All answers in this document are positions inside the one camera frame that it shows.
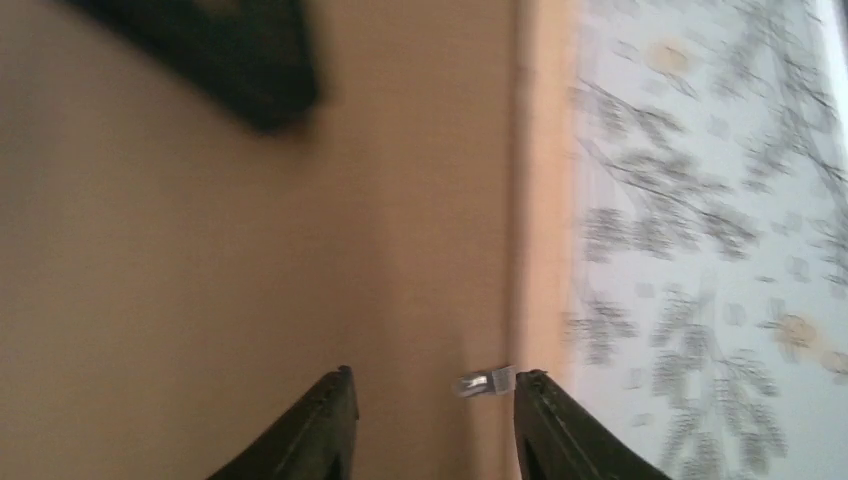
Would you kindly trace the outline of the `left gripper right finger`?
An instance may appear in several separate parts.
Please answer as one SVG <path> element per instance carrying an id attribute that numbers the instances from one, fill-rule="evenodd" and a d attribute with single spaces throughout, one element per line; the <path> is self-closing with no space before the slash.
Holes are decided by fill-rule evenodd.
<path id="1" fill-rule="evenodd" d="M 523 480 L 669 480 L 542 370 L 517 374 L 513 424 Z"/>

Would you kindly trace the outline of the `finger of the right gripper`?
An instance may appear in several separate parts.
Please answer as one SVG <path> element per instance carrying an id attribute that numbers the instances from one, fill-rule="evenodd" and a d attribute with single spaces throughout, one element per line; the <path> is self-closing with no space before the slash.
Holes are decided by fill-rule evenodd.
<path id="1" fill-rule="evenodd" d="M 321 99 L 304 1 L 74 1 L 72 7 L 259 132 L 302 122 Z"/>

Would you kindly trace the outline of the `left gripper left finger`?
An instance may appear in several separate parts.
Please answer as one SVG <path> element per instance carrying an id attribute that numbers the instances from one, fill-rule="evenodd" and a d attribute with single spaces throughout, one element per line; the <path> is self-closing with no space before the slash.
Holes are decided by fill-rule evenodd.
<path id="1" fill-rule="evenodd" d="M 349 479 L 358 420 L 353 370 L 342 365 L 209 480 Z"/>

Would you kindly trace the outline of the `brown backing board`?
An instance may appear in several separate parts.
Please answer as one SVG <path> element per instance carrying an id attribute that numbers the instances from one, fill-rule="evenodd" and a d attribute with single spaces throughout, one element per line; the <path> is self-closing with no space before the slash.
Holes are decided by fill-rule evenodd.
<path id="1" fill-rule="evenodd" d="M 325 372 L 358 479 L 505 479 L 512 1 L 313 1 L 260 136 L 51 1 L 1 5 L 1 475 L 204 479 Z"/>

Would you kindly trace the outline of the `pink wooden picture frame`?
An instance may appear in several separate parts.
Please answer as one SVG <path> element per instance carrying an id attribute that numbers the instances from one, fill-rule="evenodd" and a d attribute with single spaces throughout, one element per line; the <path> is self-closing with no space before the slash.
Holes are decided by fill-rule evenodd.
<path id="1" fill-rule="evenodd" d="M 577 1 L 516 4 L 512 114 L 512 260 L 509 361 L 517 370 L 568 375 L 562 317 L 573 240 L 573 101 Z"/>

